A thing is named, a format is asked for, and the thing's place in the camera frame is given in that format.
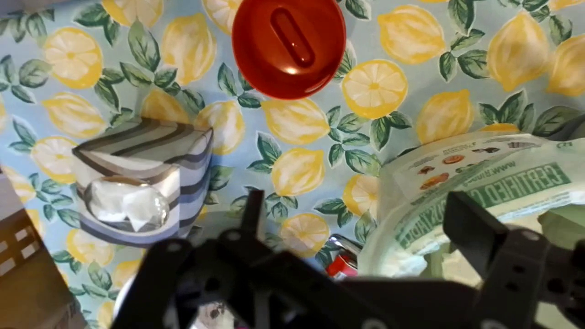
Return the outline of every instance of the gray stripe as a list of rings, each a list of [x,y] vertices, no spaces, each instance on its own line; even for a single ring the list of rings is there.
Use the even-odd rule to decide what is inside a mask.
[[[143,134],[158,129],[158,125],[154,121],[149,121],[149,119],[136,121],[136,123],[138,125],[134,129],[130,129],[130,130],[86,141],[81,147],[74,149],[74,154],[77,156],[77,152],[81,152],[85,149],[86,151],[96,151],[96,149],[101,149],[101,147],[108,147],[108,145],[118,143],[119,140],[138,138],[138,136],[143,136]]]
[[[114,152],[112,156],[130,158],[130,156],[136,156],[136,154],[140,154],[143,151],[152,151],[154,147],[165,147],[169,143],[180,141],[185,136],[191,136],[193,132],[194,132],[193,127],[178,125],[176,130],[172,134],[165,136],[165,138],[160,138],[160,140],[154,140],[154,141],[143,141],[141,145]]]
[[[167,180],[174,171],[172,165],[160,165],[150,171],[130,171],[130,169],[123,169],[114,163],[108,163],[105,160],[99,160],[94,154],[85,156],[85,162],[86,162],[86,165],[90,165],[94,171],[97,171],[103,176],[125,176],[125,178],[134,178],[134,180],[145,182],[149,185],[156,185],[156,183]]]

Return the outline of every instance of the red plastic lid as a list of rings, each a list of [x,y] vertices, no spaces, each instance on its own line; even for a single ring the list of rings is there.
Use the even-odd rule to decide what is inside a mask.
[[[341,253],[328,266],[326,273],[328,273],[330,279],[335,279],[335,280],[357,277],[359,271],[357,271],[355,257],[350,255],[350,253]]]
[[[302,99],[341,66],[346,24],[335,0],[244,0],[233,46],[240,72],[258,92]]]

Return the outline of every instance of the tablecloth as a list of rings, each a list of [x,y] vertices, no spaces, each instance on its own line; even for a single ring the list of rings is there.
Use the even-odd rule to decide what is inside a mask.
[[[0,19],[0,147],[92,328],[145,251],[79,227],[70,151],[134,116],[214,127],[202,226],[267,193],[269,246],[328,266],[377,227],[388,160],[470,130],[549,132],[584,109],[584,0],[341,0],[337,77],[277,101],[240,76],[240,0],[103,0]]]

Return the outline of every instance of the lemon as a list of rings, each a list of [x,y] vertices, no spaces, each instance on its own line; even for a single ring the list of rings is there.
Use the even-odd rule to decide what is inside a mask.
[[[551,12],[562,12],[565,8],[585,4],[585,0],[549,0]]]
[[[6,116],[6,107],[0,99],[0,132],[6,129],[6,121],[8,121],[8,116]]]
[[[565,41],[554,54],[549,92],[560,96],[585,94],[585,35]]]
[[[141,21],[143,26],[154,28],[165,13],[165,0],[103,0],[103,8],[121,26]]]
[[[379,28],[384,52],[406,65],[428,63],[447,50],[441,24],[419,6],[399,6],[381,15]]]
[[[54,127],[70,136],[90,140],[105,132],[107,121],[86,99],[72,94],[57,94],[43,107],[50,112]]]
[[[353,176],[342,196],[346,207],[357,218],[379,215],[379,180],[372,176]]]
[[[203,0],[207,15],[214,21],[220,32],[233,35],[235,19],[242,0]]]
[[[65,28],[44,43],[52,74],[68,88],[92,88],[105,68],[99,45],[83,30]]]
[[[419,143],[447,140],[467,134],[474,123],[474,110],[469,90],[434,96],[419,114],[416,132]]]
[[[123,289],[130,279],[136,277],[140,271],[141,262],[132,260],[132,262],[123,262],[116,268],[116,273],[112,277],[112,284],[116,289]]]
[[[213,151],[218,156],[231,154],[244,140],[246,121],[235,101],[207,107],[196,118],[198,129],[214,129]]]
[[[65,138],[48,138],[35,143],[32,158],[43,174],[61,185],[76,182],[72,169],[72,149],[76,145]]]
[[[381,59],[357,65],[341,87],[350,110],[364,119],[379,119],[395,112],[408,96],[405,72]]]
[[[311,258],[330,240],[330,226],[313,213],[299,215],[282,224],[280,238],[297,257]]]
[[[28,204],[37,196],[30,180],[23,178],[17,171],[4,167],[2,172],[12,182],[21,204]]]
[[[68,253],[81,264],[90,266],[96,262],[107,268],[114,260],[114,246],[97,240],[83,231],[70,231],[66,236]]]
[[[99,310],[97,310],[97,324],[99,329],[108,329],[114,322],[114,302],[107,300]]]
[[[174,121],[174,123],[191,123],[187,110],[182,103],[165,94],[160,88],[152,88],[143,103],[143,118],[158,119],[158,121]]]
[[[163,37],[163,63],[178,68],[178,83],[187,87],[207,76],[218,50],[203,15],[172,21]]]
[[[491,125],[483,132],[518,134],[520,129],[516,125]]]
[[[28,209],[26,215],[30,216],[37,235],[44,238],[44,224],[43,224],[41,213],[35,209]]]
[[[489,46],[489,70],[509,94],[542,77],[547,61],[547,35],[529,13],[507,23]]]
[[[300,147],[330,134],[326,114],[311,99],[262,103],[269,130],[282,141]]]
[[[271,172],[278,196],[297,198],[324,183],[322,151],[289,151],[282,154]]]

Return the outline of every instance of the black object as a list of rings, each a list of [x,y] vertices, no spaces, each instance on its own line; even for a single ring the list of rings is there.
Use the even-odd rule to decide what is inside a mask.
[[[533,231],[509,231],[463,193],[448,196],[445,233],[483,277],[480,291],[439,280],[335,284],[257,240],[262,205],[264,193],[253,191],[242,229],[202,247],[154,246],[114,328],[189,328],[209,302],[225,302],[258,329],[542,328],[538,302],[585,328],[585,240],[565,251]]]

